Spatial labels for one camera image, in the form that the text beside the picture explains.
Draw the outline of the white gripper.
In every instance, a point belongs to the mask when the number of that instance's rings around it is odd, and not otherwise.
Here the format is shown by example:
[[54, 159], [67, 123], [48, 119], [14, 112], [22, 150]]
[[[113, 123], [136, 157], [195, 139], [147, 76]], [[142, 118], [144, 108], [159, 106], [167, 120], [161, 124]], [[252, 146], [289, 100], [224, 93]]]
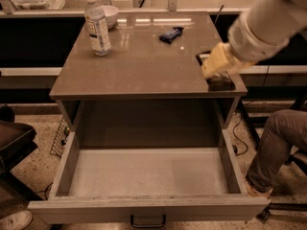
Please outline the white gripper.
[[288, 45], [289, 39], [278, 43], [265, 42], [252, 31], [248, 25], [248, 14], [243, 12], [228, 30], [228, 43], [218, 43], [202, 62], [201, 71], [206, 79], [221, 73], [238, 74], [253, 66], [254, 62], [276, 55]]

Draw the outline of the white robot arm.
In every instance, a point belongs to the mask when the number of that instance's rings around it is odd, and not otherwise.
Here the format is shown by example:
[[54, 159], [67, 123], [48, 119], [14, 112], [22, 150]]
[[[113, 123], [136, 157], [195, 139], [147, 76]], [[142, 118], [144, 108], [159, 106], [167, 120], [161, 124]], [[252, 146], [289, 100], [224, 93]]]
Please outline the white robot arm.
[[306, 27], [307, 0], [256, 0], [230, 26], [228, 42], [212, 48], [202, 73], [208, 79], [271, 58]]

